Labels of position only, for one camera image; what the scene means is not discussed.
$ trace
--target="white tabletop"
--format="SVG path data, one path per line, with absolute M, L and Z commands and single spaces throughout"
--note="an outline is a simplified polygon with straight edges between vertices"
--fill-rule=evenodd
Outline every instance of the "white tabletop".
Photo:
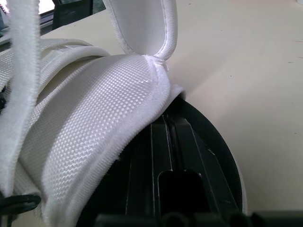
M 303 210 L 303 6 L 295 0 L 177 0 L 169 75 L 240 165 L 249 211 Z M 106 10 L 44 38 L 123 53 Z

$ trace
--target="white padded strap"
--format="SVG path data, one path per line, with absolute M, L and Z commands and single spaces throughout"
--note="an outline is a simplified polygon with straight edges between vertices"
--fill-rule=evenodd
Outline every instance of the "white padded strap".
M 14 62 L 10 101 L 0 115 L 0 189 L 4 196 L 13 193 L 18 156 L 36 103 L 40 59 L 38 0 L 10 0 L 9 8 Z
M 175 0 L 104 0 L 125 53 L 168 59 L 177 44 Z

